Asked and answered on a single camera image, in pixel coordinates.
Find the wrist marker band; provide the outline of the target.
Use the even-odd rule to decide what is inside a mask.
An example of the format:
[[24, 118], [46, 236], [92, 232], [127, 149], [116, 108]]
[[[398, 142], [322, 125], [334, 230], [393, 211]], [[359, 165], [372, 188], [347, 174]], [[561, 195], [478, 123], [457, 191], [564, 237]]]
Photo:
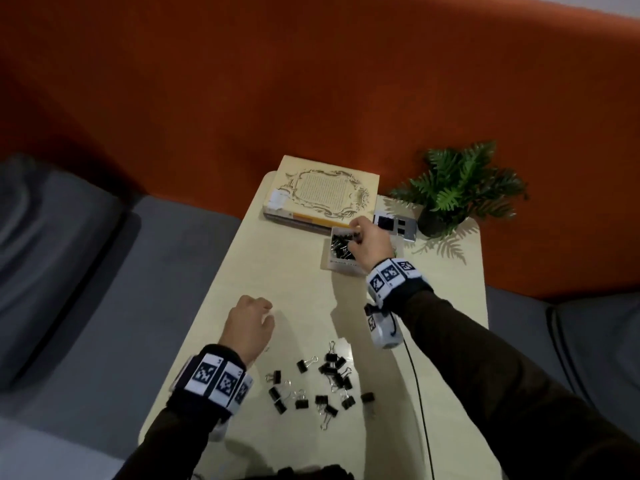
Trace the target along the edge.
[[369, 296], [380, 308], [400, 315], [408, 300], [421, 291], [432, 292], [423, 274], [405, 258], [380, 261], [366, 277]]
[[254, 384], [239, 356], [225, 346], [205, 346], [192, 355], [170, 386], [171, 396], [199, 398], [235, 416]]

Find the small clear clip box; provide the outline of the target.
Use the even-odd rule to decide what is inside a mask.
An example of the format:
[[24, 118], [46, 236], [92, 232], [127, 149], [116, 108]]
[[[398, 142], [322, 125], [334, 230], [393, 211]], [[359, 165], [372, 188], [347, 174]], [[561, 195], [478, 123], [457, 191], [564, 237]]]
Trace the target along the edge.
[[322, 269], [332, 271], [335, 273], [341, 273], [350, 276], [364, 276], [365, 270], [355, 260], [337, 260], [332, 258], [330, 251], [331, 237], [334, 233], [351, 233], [351, 229], [347, 227], [335, 226], [331, 230], [330, 237], [325, 240], [323, 250], [323, 263]]

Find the heap of boxed binder clips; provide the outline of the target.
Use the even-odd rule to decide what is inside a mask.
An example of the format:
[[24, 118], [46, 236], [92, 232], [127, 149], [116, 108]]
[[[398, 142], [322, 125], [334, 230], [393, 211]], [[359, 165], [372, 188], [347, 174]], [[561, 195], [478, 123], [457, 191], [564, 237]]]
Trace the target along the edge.
[[354, 233], [334, 233], [331, 237], [331, 256], [337, 260], [355, 260], [349, 250], [349, 243], [356, 238]]

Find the person's right hand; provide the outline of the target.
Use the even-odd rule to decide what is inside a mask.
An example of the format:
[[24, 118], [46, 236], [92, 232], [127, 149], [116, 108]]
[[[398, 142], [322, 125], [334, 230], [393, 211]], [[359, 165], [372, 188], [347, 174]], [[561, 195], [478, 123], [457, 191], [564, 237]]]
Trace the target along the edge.
[[365, 241], [349, 243], [349, 250], [365, 273], [372, 272], [380, 262], [395, 257], [394, 247], [388, 232], [374, 224], [374, 236]]

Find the person's left forearm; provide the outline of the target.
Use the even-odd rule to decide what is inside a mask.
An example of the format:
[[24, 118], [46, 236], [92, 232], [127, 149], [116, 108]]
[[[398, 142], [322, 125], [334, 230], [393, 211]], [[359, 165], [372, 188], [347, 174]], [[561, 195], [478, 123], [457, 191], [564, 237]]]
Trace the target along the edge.
[[202, 397], [171, 397], [113, 480], [191, 480], [209, 435], [229, 418]]

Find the white marker block device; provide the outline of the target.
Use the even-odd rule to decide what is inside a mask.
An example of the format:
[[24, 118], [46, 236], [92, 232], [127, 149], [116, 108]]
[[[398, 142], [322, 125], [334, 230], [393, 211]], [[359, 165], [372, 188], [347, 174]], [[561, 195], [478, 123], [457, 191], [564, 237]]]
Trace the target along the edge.
[[416, 242], [418, 237], [417, 218], [414, 212], [400, 214], [385, 210], [374, 212], [373, 223], [390, 235], [403, 238], [406, 242]]

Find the person's right forearm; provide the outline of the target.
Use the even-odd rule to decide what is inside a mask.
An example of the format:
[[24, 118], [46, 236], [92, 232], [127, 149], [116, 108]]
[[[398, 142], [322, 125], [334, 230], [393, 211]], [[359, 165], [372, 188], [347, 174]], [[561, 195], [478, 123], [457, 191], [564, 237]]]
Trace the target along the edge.
[[509, 480], [640, 480], [640, 444], [500, 337], [409, 280], [384, 300]]

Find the pile of loose binder clips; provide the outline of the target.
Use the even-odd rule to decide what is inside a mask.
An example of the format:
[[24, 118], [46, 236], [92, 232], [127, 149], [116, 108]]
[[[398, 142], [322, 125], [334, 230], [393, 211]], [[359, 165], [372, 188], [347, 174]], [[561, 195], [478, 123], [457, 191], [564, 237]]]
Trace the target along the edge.
[[375, 393], [356, 391], [353, 354], [345, 339], [330, 341], [323, 354], [300, 359], [294, 368], [298, 375], [293, 378], [283, 368], [264, 375], [268, 395], [279, 414], [291, 408], [297, 411], [313, 408], [321, 420], [322, 431], [328, 429], [341, 411], [355, 410], [357, 406], [376, 416]]

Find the left wrist marker band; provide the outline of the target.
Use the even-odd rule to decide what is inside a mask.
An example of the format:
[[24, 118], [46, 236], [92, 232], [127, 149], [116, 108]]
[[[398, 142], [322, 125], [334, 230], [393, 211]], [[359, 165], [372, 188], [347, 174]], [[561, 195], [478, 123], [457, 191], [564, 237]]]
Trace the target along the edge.
[[205, 346], [192, 355], [170, 386], [171, 396], [199, 398], [235, 416], [254, 384], [239, 356], [225, 346]]

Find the grey sofa pillow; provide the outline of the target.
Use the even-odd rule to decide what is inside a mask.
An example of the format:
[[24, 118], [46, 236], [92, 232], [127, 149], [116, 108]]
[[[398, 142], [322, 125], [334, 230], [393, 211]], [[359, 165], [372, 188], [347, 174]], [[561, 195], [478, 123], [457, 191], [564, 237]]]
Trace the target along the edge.
[[111, 193], [28, 155], [0, 162], [0, 390], [36, 354], [124, 211]]

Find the dark round plant pot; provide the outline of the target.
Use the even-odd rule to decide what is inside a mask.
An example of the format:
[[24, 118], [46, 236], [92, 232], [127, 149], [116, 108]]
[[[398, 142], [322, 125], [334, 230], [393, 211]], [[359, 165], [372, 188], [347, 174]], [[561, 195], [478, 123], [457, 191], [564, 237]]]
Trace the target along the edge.
[[447, 223], [436, 211], [423, 207], [417, 219], [417, 228], [428, 239], [442, 237], [447, 231]]

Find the grey sofa seat cushion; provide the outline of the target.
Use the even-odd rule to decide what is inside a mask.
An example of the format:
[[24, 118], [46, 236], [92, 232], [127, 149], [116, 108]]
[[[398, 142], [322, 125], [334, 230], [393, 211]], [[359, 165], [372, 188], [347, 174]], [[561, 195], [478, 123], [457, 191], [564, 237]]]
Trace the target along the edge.
[[489, 329], [640, 443], [640, 292], [553, 305], [486, 288]]
[[128, 457], [240, 224], [138, 198], [36, 358], [0, 392], [0, 458], [44, 458], [46, 446]]

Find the beige ornate cover book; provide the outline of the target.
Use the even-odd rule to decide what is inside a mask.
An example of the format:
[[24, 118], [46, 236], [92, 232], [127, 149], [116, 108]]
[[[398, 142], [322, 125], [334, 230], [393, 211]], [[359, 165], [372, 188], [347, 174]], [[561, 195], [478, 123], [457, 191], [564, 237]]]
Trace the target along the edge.
[[373, 218], [380, 176], [284, 155], [265, 197], [265, 218], [322, 232]]

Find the orange sofa backrest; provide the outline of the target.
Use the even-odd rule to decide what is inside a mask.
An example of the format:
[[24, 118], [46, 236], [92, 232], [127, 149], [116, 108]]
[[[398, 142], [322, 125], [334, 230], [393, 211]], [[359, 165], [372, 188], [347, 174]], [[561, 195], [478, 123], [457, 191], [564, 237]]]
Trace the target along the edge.
[[541, 0], [0, 0], [0, 159], [241, 217], [283, 155], [417, 176], [495, 141], [528, 183], [487, 284], [640, 289], [640, 18]]

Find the right wrist marker band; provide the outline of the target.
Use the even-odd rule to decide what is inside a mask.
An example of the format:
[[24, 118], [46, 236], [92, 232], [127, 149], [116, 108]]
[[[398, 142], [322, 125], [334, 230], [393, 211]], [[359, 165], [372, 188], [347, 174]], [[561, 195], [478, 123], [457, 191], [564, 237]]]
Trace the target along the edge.
[[369, 296], [380, 308], [400, 315], [408, 300], [421, 291], [432, 292], [423, 274], [405, 258], [380, 261], [366, 277]]

